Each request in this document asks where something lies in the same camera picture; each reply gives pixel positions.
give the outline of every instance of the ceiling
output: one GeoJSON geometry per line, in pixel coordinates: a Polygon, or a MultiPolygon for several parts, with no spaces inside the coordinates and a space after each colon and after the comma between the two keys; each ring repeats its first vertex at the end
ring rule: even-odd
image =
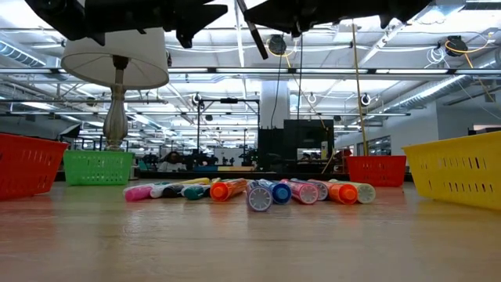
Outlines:
{"type": "MultiPolygon", "coordinates": [[[[252,7],[262,0],[246,0],[247,6],[252,7]]],[[[279,66],[280,58],[270,56],[263,60],[252,40],[251,33],[243,21],[242,13],[235,9],[233,0],[216,0],[214,4],[225,4],[229,7],[227,14],[210,24],[207,28],[198,33],[193,39],[192,49],[183,49],[175,38],[175,33],[165,34],[165,45],[171,54],[173,67],[272,67],[272,68],[353,68],[354,49],[350,47],[352,42],[351,21],[342,20],[338,25],[323,24],[316,26],[311,31],[303,35],[301,41],[292,39],[285,35],[288,45],[287,53],[290,55],[279,66]]],[[[65,38],[57,31],[53,30],[43,20],[39,19],[27,6],[24,0],[2,0],[0,3],[0,42],[11,45],[26,54],[33,56],[47,63],[47,67],[58,67],[57,60],[63,54],[61,42],[65,38]]],[[[501,39],[501,11],[469,9],[451,13],[447,16],[427,13],[425,16],[409,22],[409,25],[402,26],[398,20],[393,19],[387,30],[380,29],[380,21],[377,16],[355,19],[357,53],[359,61],[363,62],[360,67],[365,68],[416,68],[433,69],[465,67],[466,60],[461,57],[441,57],[442,51],[434,50],[438,42],[442,44],[449,35],[461,35],[470,49],[482,48],[479,52],[472,53],[470,57],[475,60],[487,52],[491,52],[499,46],[501,39]]],[[[277,31],[259,27],[261,37],[266,42],[272,34],[280,34],[277,31]]],[[[6,56],[0,56],[0,67],[22,67],[26,65],[18,63],[6,56]]],[[[56,76],[41,74],[5,74],[11,79],[20,83],[27,83],[33,91],[18,93],[12,91],[2,92],[4,99],[49,99],[55,94],[64,94],[64,99],[82,100],[89,98],[109,99],[110,90],[76,78],[58,80],[56,76]]],[[[144,99],[142,103],[129,103],[128,109],[136,112],[164,112],[169,115],[145,114],[150,122],[144,129],[153,129],[152,124],[159,125],[164,129],[177,130],[177,137],[171,139],[189,140],[196,135],[196,127],[192,122],[196,121],[196,116],[181,116],[180,112],[196,111],[191,104],[193,94],[199,93],[204,99],[220,99],[224,97],[236,97],[240,99],[259,99],[261,93],[261,82],[276,80],[276,74],[268,75],[216,75],[216,74],[171,74],[171,84],[152,89],[150,92],[127,93],[127,99],[144,99]],[[246,84],[246,91],[243,87],[243,80],[246,84]],[[162,103],[149,103],[146,100],[158,99],[162,103]]],[[[291,94],[298,94],[298,75],[295,77],[282,76],[283,80],[288,80],[291,94]]],[[[360,81],[360,91],[368,93],[373,98],[373,107],[378,107],[384,103],[390,103],[398,99],[411,89],[422,85],[430,80],[438,80],[442,77],[431,76],[362,76],[360,81]]],[[[329,76],[317,75],[308,76],[302,79],[301,88],[308,95],[314,95],[316,101],[313,103],[318,112],[358,112],[357,83],[354,75],[329,76]]],[[[301,102],[301,111],[310,112],[310,106],[304,100],[301,102]]],[[[18,111],[41,110],[43,108],[30,107],[27,104],[18,103],[14,105],[18,111]]],[[[65,112],[73,110],[80,111],[106,111],[106,104],[97,107],[88,106],[85,103],[58,103],[52,105],[65,112]]],[[[217,125],[234,125],[228,127],[230,132],[243,130],[243,126],[249,127],[249,142],[254,143],[257,128],[257,116],[253,113],[249,105],[220,104],[215,103],[210,111],[217,112],[245,112],[245,115],[221,115],[214,116],[213,121],[204,121],[213,127],[207,127],[207,136],[202,144],[214,145],[221,140],[221,133],[215,130],[217,125]]],[[[102,121],[103,116],[72,116],[81,120],[102,121]]],[[[145,133],[152,139],[157,138],[153,133],[145,133]]],[[[240,137],[228,138],[225,144],[240,145],[240,137]]]]}

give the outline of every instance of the white lampshade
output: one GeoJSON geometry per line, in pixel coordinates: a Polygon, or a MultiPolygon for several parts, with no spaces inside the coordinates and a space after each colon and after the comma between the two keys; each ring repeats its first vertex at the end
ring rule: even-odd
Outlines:
{"type": "Polygon", "coordinates": [[[106,45],[90,38],[68,41],[61,66],[73,76],[111,87],[115,84],[113,55],[129,58],[124,87],[130,90],[155,89],[169,82],[164,30],[117,31],[106,34],[106,45]]]}

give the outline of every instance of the table surface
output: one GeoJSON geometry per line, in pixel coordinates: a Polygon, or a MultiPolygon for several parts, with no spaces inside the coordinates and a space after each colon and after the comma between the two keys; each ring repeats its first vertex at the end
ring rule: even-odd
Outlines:
{"type": "Polygon", "coordinates": [[[0,202],[0,281],[500,279],[501,213],[423,199],[412,185],[377,189],[373,204],[266,213],[243,195],[126,203],[123,188],[56,183],[0,202]]]}

